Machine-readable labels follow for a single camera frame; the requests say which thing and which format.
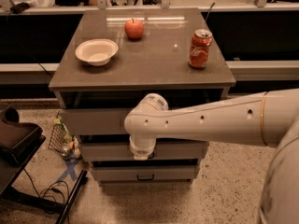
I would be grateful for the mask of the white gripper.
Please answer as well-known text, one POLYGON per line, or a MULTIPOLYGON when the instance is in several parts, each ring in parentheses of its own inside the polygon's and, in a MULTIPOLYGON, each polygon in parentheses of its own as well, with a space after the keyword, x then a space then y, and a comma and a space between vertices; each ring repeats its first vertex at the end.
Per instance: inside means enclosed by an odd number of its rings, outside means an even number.
POLYGON ((153 153, 156 139, 152 137, 143 137, 139 135, 131 135, 129 138, 130 150, 137 161, 145 161, 153 153))

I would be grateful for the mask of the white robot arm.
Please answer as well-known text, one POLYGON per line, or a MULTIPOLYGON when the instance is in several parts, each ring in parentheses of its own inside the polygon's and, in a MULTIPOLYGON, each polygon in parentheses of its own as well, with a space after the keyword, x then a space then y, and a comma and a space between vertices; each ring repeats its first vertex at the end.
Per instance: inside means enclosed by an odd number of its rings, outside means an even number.
POLYGON ((170 110, 151 93, 126 116, 130 149, 145 160, 158 138, 273 147, 258 224, 299 224, 299 90, 282 90, 170 110))

